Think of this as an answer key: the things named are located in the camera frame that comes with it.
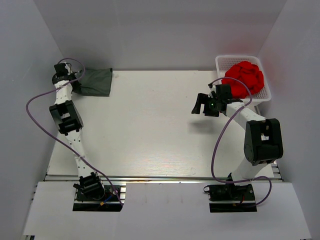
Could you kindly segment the dark grey t shirt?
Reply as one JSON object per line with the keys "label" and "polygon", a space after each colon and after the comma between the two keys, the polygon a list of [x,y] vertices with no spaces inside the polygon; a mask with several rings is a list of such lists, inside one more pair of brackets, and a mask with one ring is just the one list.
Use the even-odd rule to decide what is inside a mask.
{"label": "dark grey t shirt", "polygon": [[72,87],[72,91],[87,97],[109,97],[112,86],[113,69],[85,70],[84,76]]}

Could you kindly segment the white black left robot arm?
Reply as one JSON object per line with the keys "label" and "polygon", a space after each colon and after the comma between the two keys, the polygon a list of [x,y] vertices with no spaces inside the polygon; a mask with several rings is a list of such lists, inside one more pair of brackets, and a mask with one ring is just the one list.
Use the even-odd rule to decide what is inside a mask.
{"label": "white black left robot arm", "polygon": [[82,142],[82,118],[72,101],[73,80],[76,74],[71,70],[71,64],[60,62],[54,65],[55,74],[52,83],[57,92],[55,102],[49,107],[49,112],[61,135],[65,136],[67,145],[74,150],[79,183],[74,184],[85,197],[100,200],[105,196],[106,187],[103,185],[97,171],[92,169],[83,159],[86,152]]}

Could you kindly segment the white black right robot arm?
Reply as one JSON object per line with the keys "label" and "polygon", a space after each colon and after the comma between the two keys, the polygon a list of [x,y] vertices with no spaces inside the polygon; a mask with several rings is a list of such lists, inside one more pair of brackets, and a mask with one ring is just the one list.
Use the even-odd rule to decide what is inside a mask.
{"label": "white black right robot arm", "polygon": [[209,94],[199,93],[192,114],[203,113],[208,117],[218,117],[220,114],[228,117],[222,128],[213,155],[218,151],[220,141],[231,122],[236,122],[244,131],[244,159],[236,170],[230,173],[225,188],[226,195],[236,200],[244,193],[243,185],[259,180],[258,173],[275,160],[282,158],[284,149],[280,122],[276,118],[265,118],[248,108],[239,98],[234,98],[228,84],[211,86]]}

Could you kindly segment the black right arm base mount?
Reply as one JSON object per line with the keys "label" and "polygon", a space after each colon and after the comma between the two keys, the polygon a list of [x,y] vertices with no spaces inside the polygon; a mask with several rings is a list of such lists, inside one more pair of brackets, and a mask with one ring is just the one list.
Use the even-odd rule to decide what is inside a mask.
{"label": "black right arm base mount", "polygon": [[210,213],[257,212],[252,184],[211,184],[203,192],[208,194]]}

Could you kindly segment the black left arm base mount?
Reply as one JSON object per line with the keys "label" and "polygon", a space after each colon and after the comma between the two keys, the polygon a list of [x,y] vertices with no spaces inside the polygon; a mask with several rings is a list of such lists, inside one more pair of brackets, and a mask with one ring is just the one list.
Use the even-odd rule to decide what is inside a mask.
{"label": "black left arm base mount", "polygon": [[73,212],[120,212],[123,206],[120,204],[116,194],[118,194],[122,204],[125,203],[125,186],[104,185],[104,190],[100,190],[97,196],[85,196],[78,189],[75,192],[73,201]]}

